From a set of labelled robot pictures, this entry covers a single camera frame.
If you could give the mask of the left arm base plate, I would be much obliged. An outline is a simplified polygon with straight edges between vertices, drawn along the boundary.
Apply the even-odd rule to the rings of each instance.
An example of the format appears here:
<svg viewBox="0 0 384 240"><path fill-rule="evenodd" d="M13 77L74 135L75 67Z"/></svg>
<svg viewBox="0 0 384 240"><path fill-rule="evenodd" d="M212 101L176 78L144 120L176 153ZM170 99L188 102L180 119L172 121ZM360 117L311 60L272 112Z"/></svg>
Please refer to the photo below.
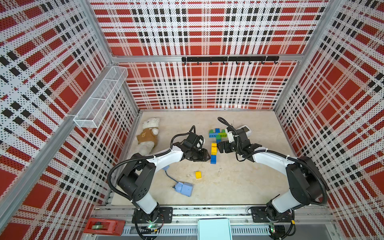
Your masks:
<svg viewBox="0 0 384 240"><path fill-rule="evenodd" d="M142 209L135 209L132 223L135 224L170 224L173 219L172 207L159 207L157 206L150 214L147 214Z"/></svg>

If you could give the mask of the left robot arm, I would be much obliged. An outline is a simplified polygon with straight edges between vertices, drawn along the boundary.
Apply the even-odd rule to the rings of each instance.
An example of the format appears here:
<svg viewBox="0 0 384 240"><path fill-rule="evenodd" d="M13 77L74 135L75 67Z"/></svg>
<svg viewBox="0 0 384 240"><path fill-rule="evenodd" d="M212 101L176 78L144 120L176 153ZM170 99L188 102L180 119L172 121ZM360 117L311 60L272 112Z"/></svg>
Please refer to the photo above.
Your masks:
<svg viewBox="0 0 384 240"><path fill-rule="evenodd" d="M154 175L161 169L183 160L207 162L211 159L203 148L204 137L192 126L187 133L175 135L167 150L154 155L135 154L131 159L116 164L107 175L107 183L116 194L129 200L146 222L160 216L160 205L149 193Z"/></svg>

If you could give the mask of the yellow tall lego brick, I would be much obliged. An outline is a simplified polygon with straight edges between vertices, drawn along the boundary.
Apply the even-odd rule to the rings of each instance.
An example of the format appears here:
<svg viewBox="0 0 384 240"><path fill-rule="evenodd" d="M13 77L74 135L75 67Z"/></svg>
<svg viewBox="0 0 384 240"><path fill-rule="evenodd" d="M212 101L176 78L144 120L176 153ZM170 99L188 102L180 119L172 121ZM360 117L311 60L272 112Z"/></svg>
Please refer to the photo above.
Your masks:
<svg viewBox="0 0 384 240"><path fill-rule="evenodd" d="M217 155L217 148L211 148L211 155L216 156Z"/></svg>

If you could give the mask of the yellow square lego brick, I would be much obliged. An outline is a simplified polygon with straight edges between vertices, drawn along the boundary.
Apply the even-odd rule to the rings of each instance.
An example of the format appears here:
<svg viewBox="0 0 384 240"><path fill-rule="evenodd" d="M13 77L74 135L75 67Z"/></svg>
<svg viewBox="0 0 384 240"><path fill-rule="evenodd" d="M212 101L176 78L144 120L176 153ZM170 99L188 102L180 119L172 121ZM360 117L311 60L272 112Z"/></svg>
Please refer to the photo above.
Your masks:
<svg viewBox="0 0 384 240"><path fill-rule="evenodd" d="M195 172L196 179L201 179L202 178L202 173L200 171Z"/></svg>

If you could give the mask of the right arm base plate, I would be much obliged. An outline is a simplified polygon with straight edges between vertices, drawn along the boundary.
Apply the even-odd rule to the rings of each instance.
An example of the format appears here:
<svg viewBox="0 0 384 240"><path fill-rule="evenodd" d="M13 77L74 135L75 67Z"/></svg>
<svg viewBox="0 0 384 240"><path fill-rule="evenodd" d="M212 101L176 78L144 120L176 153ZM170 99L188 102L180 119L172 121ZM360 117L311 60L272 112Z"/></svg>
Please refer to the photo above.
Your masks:
<svg viewBox="0 0 384 240"><path fill-rule="evenodd" d="M254 223L290 223L292 217L290 210L279 213L267 206L250 207L248 213Z"/></svg>

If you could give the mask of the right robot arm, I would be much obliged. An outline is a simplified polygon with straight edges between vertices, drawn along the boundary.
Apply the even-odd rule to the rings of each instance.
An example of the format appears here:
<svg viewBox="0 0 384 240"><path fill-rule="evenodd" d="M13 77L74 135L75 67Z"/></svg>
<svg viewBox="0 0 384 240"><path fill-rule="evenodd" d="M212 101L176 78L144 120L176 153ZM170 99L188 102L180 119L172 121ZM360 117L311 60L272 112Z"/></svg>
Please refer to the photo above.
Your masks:
<svg viewBox="0 0 384 240"><path fill-rule="evenodd" d="M329 187L311 158L294 158L252 144L248 138L251 130L247 126L235 129L222 117L218 117L218 121L227 127L228 136L227 141L218 144L220 153L235 153L239 162L248 160L262 164L286 177L289 189L266 204L269 221L278 222L285 213L292 216L294 210L304 206L325 206L328 203Z"/></svg>

